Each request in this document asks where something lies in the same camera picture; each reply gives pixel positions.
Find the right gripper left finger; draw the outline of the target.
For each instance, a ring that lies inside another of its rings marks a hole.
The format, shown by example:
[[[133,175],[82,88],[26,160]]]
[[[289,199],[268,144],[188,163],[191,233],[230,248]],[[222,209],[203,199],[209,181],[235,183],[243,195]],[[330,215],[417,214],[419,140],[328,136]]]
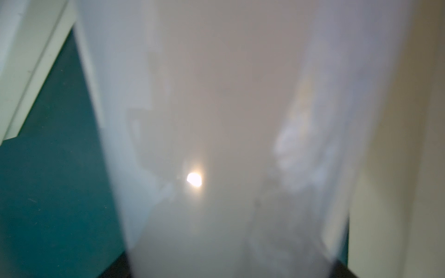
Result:
[[[130,278],[130,264],[125,252],[123,252],[99,278]]]

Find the plastic wrap roll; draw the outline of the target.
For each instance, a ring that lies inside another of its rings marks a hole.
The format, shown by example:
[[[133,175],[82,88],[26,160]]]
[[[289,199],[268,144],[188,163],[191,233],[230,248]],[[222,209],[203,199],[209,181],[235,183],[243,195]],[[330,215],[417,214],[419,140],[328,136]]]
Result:
[[[135,278],[329,278],[413,1],[75,1]]]

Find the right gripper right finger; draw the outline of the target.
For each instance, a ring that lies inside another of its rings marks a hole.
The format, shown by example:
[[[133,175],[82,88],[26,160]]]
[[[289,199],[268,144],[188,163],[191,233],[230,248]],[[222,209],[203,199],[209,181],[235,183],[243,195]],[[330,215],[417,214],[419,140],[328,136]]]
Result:
[[[337,260],[332,268],[330,278],[358,278],[341,261]]]

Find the white wrap dispenser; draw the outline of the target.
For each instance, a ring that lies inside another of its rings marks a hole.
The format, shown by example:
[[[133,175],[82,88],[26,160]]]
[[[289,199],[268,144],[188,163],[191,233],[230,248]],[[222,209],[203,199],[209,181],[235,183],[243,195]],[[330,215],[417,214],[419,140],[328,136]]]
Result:
[[[403,273],[444,19],[443,1],[416,1],[352,198],[348,267],[360,278]]]

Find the white dispenser lid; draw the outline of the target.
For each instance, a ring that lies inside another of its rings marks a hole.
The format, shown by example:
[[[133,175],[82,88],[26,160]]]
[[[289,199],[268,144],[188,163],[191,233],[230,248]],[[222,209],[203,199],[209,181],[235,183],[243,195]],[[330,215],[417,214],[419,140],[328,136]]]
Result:
[[[73,1],[1,1],[1,141],[19,134],[75,21]]]

